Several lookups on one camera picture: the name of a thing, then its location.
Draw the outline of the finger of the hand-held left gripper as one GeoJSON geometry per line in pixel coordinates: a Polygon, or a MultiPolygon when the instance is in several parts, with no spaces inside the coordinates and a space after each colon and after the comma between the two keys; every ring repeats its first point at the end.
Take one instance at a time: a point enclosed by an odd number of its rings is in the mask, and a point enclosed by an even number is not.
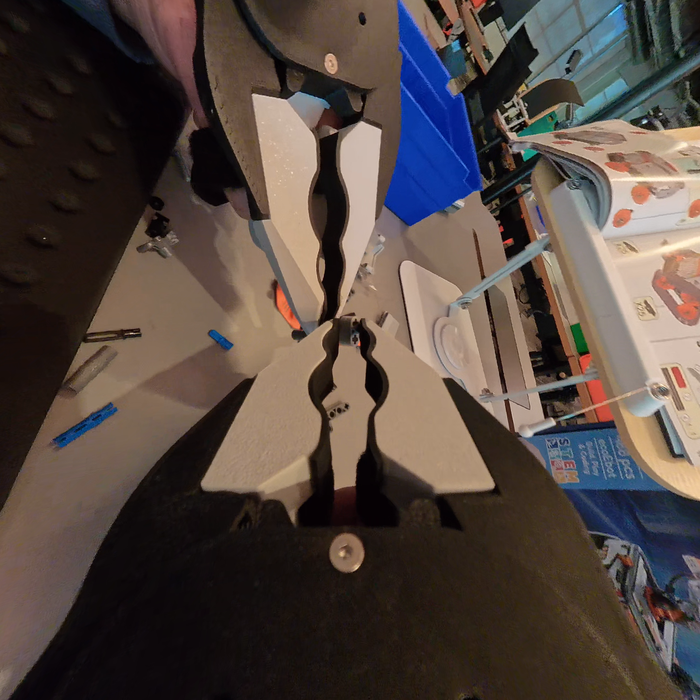
{"type": "Polygon", "coordinates": [[[319,173],[315,128],[328,102],[306,93],[286,100],[253,94],[252,102],[269,213],[250,222],[250,233],[266,254],[301,328],[314,331],[326,296],[310,201],[319,173]]]}
{"type": "Polygon", "coordinates": [[[381,129],[364,121],[341,129],[327,194],[327,318],[339,316],[376,220],[381,129]]]}

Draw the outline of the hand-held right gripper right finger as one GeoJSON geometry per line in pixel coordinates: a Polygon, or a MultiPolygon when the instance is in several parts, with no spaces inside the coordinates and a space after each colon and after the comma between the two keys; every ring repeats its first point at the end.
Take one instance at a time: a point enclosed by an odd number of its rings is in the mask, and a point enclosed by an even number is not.
{"type": "Polygon", "coordinates": [[[363,523],[395,526],[416,501],[493,492],[494,478],[439,374],[371,320],[358,334],[373,402],[356,470],[363,523]]]}

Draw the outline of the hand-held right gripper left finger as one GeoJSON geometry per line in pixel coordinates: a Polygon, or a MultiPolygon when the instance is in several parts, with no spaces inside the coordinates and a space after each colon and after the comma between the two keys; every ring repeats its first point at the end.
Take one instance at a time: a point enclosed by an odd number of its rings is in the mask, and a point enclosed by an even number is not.
{"type": "Polygon", "coordinates": [[[262,370],[201,481],[203,491],[281,502],[299,524],[326,525],[335,483],[330,420],[337,326],[328,321],[262,370]]]}

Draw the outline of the blue storage bin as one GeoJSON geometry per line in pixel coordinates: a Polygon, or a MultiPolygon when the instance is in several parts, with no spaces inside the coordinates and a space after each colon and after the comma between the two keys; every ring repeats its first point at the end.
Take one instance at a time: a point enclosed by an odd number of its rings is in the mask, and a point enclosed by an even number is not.
{"type": "Polygon", "coordinates": [[[398,34],[400,144],[384,205],[414,225],[481,192],[482,177],[463,95],[402,1],[398,34]]]}

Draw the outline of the orange wedge plate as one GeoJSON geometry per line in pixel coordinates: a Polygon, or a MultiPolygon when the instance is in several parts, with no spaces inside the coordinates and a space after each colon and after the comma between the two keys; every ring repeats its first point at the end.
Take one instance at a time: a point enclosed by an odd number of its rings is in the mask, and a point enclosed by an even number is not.
{"type": "Polygon", "coordinates": [[[293,313],[291,306],[276,279],[273,282],[273,301],[275,302],[276,310],[280,313],[289,327],[294,331],[302,330],[299,320],[293,313]]]}

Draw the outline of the person's left forearm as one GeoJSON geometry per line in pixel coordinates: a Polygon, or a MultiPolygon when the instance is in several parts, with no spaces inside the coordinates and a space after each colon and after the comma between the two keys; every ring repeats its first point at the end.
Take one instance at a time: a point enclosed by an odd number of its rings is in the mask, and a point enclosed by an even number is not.
{"type": "Polygon", "coordinates": [[[141,35],[118,17],[111,1],[63,1],[92,28],[98,30],[124,55],[141,65],[154,65],[155,57],[141,35]]]}

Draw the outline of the person's left hand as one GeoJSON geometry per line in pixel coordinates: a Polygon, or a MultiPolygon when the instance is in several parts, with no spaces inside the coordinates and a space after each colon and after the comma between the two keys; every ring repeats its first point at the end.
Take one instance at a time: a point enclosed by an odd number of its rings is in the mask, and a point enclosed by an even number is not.
{"type": "Polygon", "coordinates": [[[110,1],[116,16],[145,42],[156,60],[175,78],[186,95],[196,130],[190,133],[190,185],[211,206],[228,205],[250,220],[248,194],[238,186],[209,129],[195,82],[193,57],[197,43],[194,1],[110,1]]]}

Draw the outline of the light grey hinged panel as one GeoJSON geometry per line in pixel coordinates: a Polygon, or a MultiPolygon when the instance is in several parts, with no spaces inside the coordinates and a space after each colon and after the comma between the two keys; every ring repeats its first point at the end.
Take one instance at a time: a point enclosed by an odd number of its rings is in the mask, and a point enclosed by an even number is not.
{"type": "Polygon", "coordinates": [[[377,258],[384,251],[385,243],[386,238],[384,235],[372,232],[355,275],[356,281],[366,282],[374,274],[377,258]]]}

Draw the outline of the long blue pin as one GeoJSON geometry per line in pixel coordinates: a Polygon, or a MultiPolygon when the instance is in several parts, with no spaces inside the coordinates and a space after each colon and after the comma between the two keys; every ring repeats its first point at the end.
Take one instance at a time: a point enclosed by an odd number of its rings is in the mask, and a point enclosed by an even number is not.
{"type": "Polygon", "coordinates": [[[86,416],[77,424],[65,430],[63,433],[54,437],[52,439],[52,445],[57,449],[67,447],[69,444],[81,438],[84,434],[103,424],[117,412],[118,407],[116,407],[113,403],[110,402],[106,404],[105,406],[86,416]]]}

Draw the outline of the blue toy box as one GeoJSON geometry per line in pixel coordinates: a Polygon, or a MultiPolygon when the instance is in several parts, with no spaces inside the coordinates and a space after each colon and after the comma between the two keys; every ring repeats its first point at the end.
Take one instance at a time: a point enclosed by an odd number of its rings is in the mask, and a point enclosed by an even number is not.
{"type": "Polygon", "coordinates": [[[684,699],[698,699],[699,502],[646,475],[611,422],[522,440],[582,517],[647,649],[684,699]]]}

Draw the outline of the black studded mat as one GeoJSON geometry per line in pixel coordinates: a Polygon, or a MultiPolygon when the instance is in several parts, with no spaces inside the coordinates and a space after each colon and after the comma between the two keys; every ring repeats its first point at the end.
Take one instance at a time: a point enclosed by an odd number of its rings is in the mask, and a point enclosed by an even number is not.
{"type": "Polygon", "coordinates": [[[185,120],[74,5],[1,2],[1,506],[185,120]]]}

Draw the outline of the instruction booklet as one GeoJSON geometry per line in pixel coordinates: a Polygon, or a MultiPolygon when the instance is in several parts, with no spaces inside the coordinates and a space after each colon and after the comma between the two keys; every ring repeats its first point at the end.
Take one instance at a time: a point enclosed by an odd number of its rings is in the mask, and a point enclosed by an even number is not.
{"type": "Polygon", "coordinates": [[[616,393],[660,415],[674,454],[699,465],[699,128],[623,120],[509,133],[564,177],[544,199],[571,256],[616,393]]]}

